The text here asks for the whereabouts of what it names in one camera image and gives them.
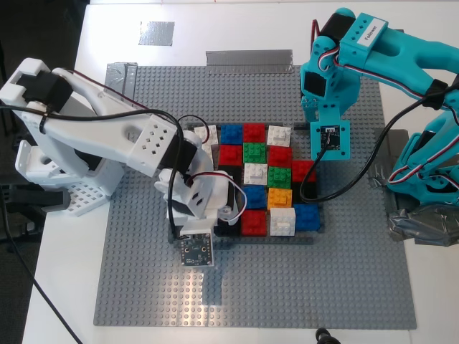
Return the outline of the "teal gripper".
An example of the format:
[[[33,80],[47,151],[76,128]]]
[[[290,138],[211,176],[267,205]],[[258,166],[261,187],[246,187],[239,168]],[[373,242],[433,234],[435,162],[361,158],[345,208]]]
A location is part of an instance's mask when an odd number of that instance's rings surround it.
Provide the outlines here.
[[[343,115],[359,97],[359,76],[353,72],[332,67],[330,72],[320,74],[302,66],[301,106],[307,122],[327,118],[324,111],[332,110]]]

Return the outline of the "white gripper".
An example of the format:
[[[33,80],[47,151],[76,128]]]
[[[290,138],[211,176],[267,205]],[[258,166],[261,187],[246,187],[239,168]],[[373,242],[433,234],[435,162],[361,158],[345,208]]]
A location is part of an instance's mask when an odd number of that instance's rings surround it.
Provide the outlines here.
[[[224,171],[202,171],[185,179],[165,170],[154,186],[164,195],[171,225],[233,225],[241,217],[236,201],[241,187]]]

